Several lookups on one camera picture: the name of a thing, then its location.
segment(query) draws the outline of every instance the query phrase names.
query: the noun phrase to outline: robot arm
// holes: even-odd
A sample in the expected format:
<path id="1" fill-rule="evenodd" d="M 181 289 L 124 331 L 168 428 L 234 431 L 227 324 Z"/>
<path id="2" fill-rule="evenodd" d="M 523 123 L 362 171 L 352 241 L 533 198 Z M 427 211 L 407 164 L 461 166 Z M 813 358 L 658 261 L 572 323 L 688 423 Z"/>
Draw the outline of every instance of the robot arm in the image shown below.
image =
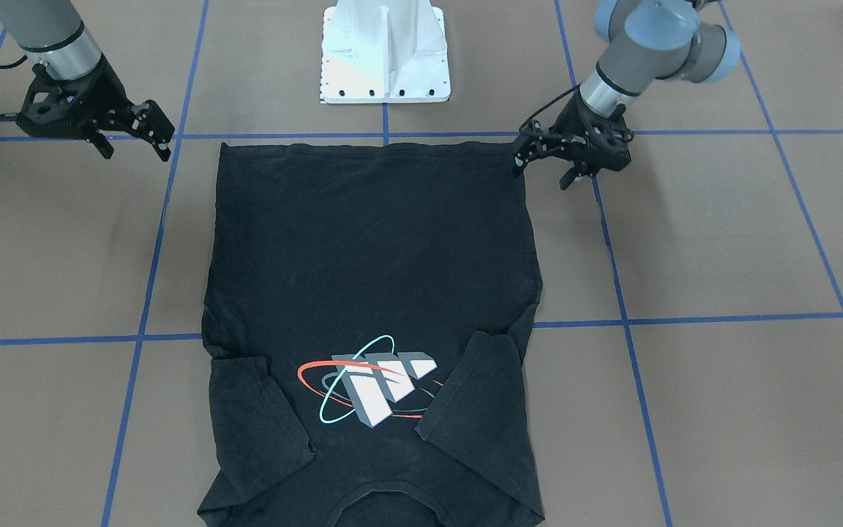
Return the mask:
<path id="1" fill-rule="evenodd" d="M 168 160 L 173 124 L 153 100 L 128 100 L 70 0 L 0 0 L 0 21 L 34 63 L 34 80 L 16 116 L 25 133 L 83 139 L 110 159 L 113 146 L 100 130 L 121 131 Z"/>
<path id="2" fill-rule="evenodd" d="M 736 34 L 699 19 L 698 11 L 709 1 L 602 0 L 594 26 L 608 48 L 594 71 L 572 89 L 577 93 L 549 129 L 535 114 L 522 124 L 513 171 L 520 174 L 543 157 L 573 161 L 560 181 L 565 190 L 600 169 L 623 170 L 633 139 L 623 112 L 652 81 L 711 83 L 735 69 L 740 58 Z"/>

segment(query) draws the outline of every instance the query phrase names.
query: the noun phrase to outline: brown floor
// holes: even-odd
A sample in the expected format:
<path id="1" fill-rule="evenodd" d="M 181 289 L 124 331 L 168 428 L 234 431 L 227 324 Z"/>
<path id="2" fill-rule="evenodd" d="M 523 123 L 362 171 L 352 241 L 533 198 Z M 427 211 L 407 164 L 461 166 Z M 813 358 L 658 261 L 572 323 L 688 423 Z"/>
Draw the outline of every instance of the brown floor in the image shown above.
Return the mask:
<path id="1" fill-rule="evenodd" d="M 328 0 L 75 4 L 182 134 L 104 161 L 0 124 L 0 526 L 201 526 L 221 141 L 511 141 L 604 50 L 596 1 L 436 2 L 452 99 L 385 108 L 318 104 Z M 526 174 L 544 526 L 843 525 L 843 0 L 725 7 L 746 63 L 655 83 L 628 169 Z M 0 113 L 30 80 L 0 71 Z"/>

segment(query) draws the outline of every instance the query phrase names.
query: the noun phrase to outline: white metal pedestal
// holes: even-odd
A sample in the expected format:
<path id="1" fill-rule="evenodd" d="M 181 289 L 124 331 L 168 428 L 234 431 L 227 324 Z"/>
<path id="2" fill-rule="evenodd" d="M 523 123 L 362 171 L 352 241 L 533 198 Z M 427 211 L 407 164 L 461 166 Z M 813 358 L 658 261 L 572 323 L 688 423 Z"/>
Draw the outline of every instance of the white metal pedestal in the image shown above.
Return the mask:
<path id="1" fill-rule="evenodd" d="M 339 0 L 324 11 L 321 102 L 443 102 L 444 12 L 429 0 Z"/>

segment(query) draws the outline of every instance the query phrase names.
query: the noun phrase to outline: black t-shirt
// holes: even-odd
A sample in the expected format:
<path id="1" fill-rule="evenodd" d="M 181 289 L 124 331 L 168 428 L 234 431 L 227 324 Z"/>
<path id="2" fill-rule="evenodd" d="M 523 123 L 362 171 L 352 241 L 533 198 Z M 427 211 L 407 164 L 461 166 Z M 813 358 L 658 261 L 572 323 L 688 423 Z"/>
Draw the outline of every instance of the black t-shirt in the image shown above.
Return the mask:
<path id="1" fill-rule="evenodd" d="M 202 334 L 210 527 L 542 521 L 542 281 L 511 147 L 224 146 Z"/>

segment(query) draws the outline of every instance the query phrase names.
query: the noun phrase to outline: shirt graphic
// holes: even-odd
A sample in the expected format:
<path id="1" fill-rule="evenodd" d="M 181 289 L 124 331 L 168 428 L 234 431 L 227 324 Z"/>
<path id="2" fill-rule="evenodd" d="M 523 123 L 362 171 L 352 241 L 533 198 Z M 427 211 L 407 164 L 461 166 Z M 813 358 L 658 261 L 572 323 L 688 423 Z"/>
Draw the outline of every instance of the shirt graphic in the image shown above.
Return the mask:
<path id="1" fill-rule="evenodd" d="M 388 353 L 365 353 L 381 340 L 388 340 L 391 344 Z M 321 378 L 321 386 L 325 389 L 323 392 L 304 379 L 305 371 L 315 367 L 337 368 L 336 373 L 327 373 Z M 422 413 L 427 408 L 394 410 L 390 403 L 395 404 L 404 400 L 416 389 L 413 379 L 421 380 L 436 368 L 438 364 L 435 360 L 422 351 L 402 351 L 396 354 L 395 339 L 388 334 L 382 334 L 371 340 L 353 356 L 331 356 L 331 360 L 319 360 L 301 365 L 298 368 L 298 380 L 312 392 L 324 397 L 318 417 L 325 425 L 332 425 L 351 414 L 357 414 L 362 424 L 372 428 L 390 416 L 421 419 Z M 338 384 L 342 384 L 347 393 L 338 392 Z M 418 390 L 431 398 L 435 397 L 424 388 L 419 387 Z M 326 416 L 327 404 L 330 400 L 351 409 L 342 416 L 328 418 Z"/>

